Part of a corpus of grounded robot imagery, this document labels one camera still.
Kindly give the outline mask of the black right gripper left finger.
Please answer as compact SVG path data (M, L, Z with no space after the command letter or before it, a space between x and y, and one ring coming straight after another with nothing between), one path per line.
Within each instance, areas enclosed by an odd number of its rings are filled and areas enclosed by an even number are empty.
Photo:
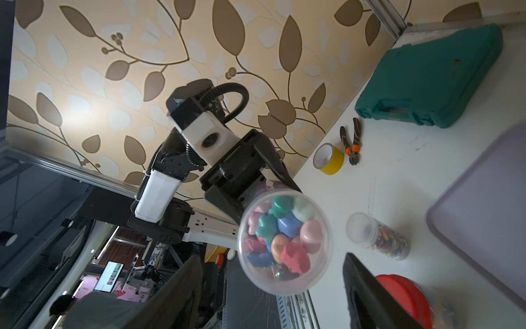
M201 299L203 267L191 256L141 313L142 328L194 328Z

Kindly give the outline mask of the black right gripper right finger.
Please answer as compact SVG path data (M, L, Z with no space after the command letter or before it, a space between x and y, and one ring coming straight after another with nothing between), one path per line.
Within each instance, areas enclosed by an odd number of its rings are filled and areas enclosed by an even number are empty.
M346 254L342 275L349 304L351 329L422 327L380 285L354 254Z

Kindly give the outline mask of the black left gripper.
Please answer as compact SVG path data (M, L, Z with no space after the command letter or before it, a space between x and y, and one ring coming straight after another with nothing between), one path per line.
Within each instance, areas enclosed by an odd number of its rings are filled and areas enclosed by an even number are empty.
M265 181L263 169L270 169L286 186L301 192L270 139L250 130L200 178L205 200L240 224L253 200L263 192L263 185L258 185Z

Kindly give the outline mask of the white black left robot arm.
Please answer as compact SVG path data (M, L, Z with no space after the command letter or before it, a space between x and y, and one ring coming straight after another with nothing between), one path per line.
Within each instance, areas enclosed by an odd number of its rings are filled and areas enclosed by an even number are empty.
M263 169L271 170L288 188L297 188L265 134L250 130L238 137L227 127L248 102L248 90L235 82L215 86L200 79L171 93L166 106L173 129L145 171L131 205L127 222L131 229L164 244L237 249L245 208L266 181ZM201 171L205 200L230 223L175 197L193 171Z

